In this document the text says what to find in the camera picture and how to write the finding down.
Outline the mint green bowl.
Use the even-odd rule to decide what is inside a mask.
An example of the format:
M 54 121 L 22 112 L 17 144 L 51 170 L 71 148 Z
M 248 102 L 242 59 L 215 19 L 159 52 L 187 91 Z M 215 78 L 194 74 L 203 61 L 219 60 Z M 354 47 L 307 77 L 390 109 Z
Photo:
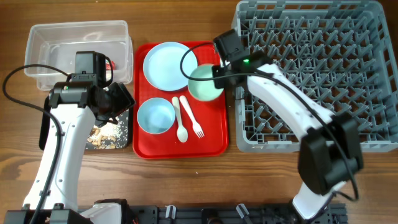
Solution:
M 212 66 L 213 64 L 203 64 L 198 66 L 191 73 L 192 78 L 212 78 Z M 188 81 L 188 90 L 190 94 L 199 101 L 213 101 L 221 96 L 224 89 L 217 89 L 213 80 L 210 81 Z

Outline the rice and food scraps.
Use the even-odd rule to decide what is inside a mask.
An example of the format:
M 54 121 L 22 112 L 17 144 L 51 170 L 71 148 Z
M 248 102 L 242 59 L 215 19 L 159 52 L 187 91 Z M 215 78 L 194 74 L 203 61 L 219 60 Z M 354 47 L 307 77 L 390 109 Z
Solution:
M 118 124 L 107 123 L 101 128 L 94 126 L 91 130 L 85 149 L 122 149 L 129 143 L 129 127 L 125 121 Z

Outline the red snack wrapper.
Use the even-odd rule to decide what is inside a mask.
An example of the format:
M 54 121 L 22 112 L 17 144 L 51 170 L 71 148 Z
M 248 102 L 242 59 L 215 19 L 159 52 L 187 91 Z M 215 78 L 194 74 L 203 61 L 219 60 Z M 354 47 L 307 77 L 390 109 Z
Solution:
M 116 68 L 116 66 L 115 66 L 115 64 L 114 64 L 114 62 L 111 60 L 111 61 L 106 61 L 106 69 L 107 70 L 114 70 Z

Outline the light blue small bowl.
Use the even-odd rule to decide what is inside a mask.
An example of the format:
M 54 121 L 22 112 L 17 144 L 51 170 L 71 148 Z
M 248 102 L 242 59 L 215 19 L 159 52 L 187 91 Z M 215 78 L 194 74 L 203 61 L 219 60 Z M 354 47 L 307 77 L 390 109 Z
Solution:
M 175 117 L 171 102 L 164 98 L 150 98 L 137 111 L 138 125 L 148 134 L 165 133 L 173 126 Z

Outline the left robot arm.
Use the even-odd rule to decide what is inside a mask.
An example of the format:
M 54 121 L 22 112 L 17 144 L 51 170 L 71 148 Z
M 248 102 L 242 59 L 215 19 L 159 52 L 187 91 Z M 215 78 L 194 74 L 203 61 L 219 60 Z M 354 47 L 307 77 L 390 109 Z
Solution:
M 79 213 L 78 178 L 93 126 L 115 123 L 134 99 L 124 84 L 58 82 L 49 94 L 50 121 L 38 173 L 21 210 L 9 210 L 5 223 L 135 223 L 125 199 L 98 200 Z

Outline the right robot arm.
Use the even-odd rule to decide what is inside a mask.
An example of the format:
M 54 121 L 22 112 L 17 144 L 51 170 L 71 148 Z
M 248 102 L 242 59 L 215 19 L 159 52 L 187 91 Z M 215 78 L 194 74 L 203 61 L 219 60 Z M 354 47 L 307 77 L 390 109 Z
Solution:
M 314 220 L 340 188 L 351 181 L 359 199 L 355 173 L 363 169 L 358 124 L 348 113 L 334 114 L 289 81 L 264 52 L 220 54 L 213 70 L 217 88 L 246 83 L 287 123 L 300 143 L 298 172 L 303 181 L 292 205 L 302 220 Z

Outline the black waste tray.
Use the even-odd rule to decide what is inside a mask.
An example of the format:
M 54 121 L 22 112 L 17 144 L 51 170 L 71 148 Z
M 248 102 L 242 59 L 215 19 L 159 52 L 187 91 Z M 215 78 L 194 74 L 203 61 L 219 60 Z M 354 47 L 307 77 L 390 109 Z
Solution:
M 79 108 L 76 104 L 59 104 L 51 108 L 46 98 L 44 109 L 50 113 L 43 115 L 39 138 L 45 154 L 53 144 L 60 156 L 83 153 L 86 149 L 113 149 L 127 145 L 128 112 L 118 116 L 117 124 L 97 128 L 95 116 L 88 106 Z

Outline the grey dishwasher rack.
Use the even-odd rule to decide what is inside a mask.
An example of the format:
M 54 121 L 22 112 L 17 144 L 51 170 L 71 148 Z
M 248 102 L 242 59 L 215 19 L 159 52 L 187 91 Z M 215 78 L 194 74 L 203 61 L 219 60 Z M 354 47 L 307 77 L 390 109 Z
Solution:
M 377 1 L 241 1 L 232 28 L 308 97 L 358 123 L 363 152 L 397 148 L 397 62 Z

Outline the light blue plate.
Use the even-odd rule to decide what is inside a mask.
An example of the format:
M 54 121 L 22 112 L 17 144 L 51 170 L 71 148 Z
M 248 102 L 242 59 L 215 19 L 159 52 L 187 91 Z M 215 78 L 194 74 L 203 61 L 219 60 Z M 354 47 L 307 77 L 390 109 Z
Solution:
M 177 91 L 188 85 L 188 79 L 181 73 L 180 62 L 189 50 L 178 42 L 164 42 L 149 50 L 143 65 L 146 80 L 156 89 Z

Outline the red serving tray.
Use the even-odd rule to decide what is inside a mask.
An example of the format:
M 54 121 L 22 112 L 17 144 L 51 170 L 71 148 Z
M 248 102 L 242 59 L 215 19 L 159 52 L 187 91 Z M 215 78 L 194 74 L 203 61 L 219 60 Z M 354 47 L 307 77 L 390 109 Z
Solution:
M 188 157 L 218 156 L 229 144 L 228 114 L 225 93 L 210 102 L 201 102 L 190 95 L 187 88 L 177 92 L 167 92 L 153 87 L 144 77 L 143 64 L 147 53 L 156 46 L 149 43 L 140 46 L 134 54 L 134 99 L 137 113 L 143 102 L 151 98 L 164 98 L 168 101 L 174 96 L 184 95 L 191 106 L 194 117 L 201 125 L 205 137 L 198 138 L 192 129 L 192 122 L 182 111 L 182 123 L 187 128 L 188 140 L 185 143 L 177 139 L 178 124 L 162 134 L 149 134 L 139 126 L 134 117 L 132 148 L 143 159 L 178 159 Z

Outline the pink plastic fork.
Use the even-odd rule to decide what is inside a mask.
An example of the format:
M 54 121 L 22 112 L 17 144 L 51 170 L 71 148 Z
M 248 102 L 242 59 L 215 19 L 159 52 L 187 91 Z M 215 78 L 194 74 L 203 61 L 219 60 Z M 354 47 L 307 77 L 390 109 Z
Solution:
M 179 100 L 180 100 L 180 102 L 181 102 L 183 108 L 184 108 L 185 111 L 187 112 L 188 117 L 190 118 L 190 120 L 191 120 L 191 122 L 192 122 L 192 125 L 193 125 L 193 128 L 192 128 L 192 129 L 193 129 L 193 131 L 195 132 L 195 134 L 197 135 L 198 138 L 203 138 L 203 137 L 205 136 L 205 135 L 204 135 L 204 132 L 203 132 L 203 130 L 202 130 L 200 124 L 196 121 L 196 119 L 195 119 L 195 117 L 194 117 L 194 114 L 193 114 L 193 112 L 192 112 L 192 109 L 191 109 L 191 107 L 190 107 L 190 105 L 189 105 L 189 103 L 188 103 L 188 101 L 187 101 L 187 98 L 186 98 L 184 95 L 181 95 L 181 96 L 179 97 Z

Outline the cream plastic spoon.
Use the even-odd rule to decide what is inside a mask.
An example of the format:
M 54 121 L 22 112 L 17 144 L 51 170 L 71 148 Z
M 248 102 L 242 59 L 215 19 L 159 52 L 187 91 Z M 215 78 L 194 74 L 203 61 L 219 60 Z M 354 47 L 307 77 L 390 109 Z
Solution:
M 179 99 L 176 96 L 174 96 L 172 98 L 172 105 L 173 105 L 174 110 L 175 110 L 175 115 L 176 115 L 177 124 L 178 124 L 177 138 L 178 138 L 178 140 L 180 142 L 185 143 L 187 141 L 187 139 L 188 139 L 188 132 L 187 132 L 186 128 L 183 126 L 183 124 L 182 124 L 180 103 L 179 103 Z

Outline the clear plastic bin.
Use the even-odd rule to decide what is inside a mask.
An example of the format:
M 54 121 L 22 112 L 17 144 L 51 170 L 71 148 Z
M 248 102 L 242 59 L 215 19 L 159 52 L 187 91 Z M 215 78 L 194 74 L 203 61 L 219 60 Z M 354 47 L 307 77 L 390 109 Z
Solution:
M 25 64 L 49 65 L 73 73 L 79 51 L 106 55 L 114 62 L 113 81 L 132 82 L 133 44 L 123 20 L 34 25 L 27 41 Z

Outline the black mounting rail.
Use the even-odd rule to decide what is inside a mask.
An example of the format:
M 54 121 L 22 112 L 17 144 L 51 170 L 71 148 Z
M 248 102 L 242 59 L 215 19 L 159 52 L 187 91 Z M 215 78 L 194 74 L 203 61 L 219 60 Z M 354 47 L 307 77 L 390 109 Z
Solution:
M 250 207 L 245 204 L 235 207 L 156 207 L 132 206 L 137 217 L 134 223 L 151 224 L 271 224 L 271 223 L 316 223 L 348 224 L 346 205 L 334 203 L 327 206 L 316 218 L 305 221 L 287 203 L 265 204 Z

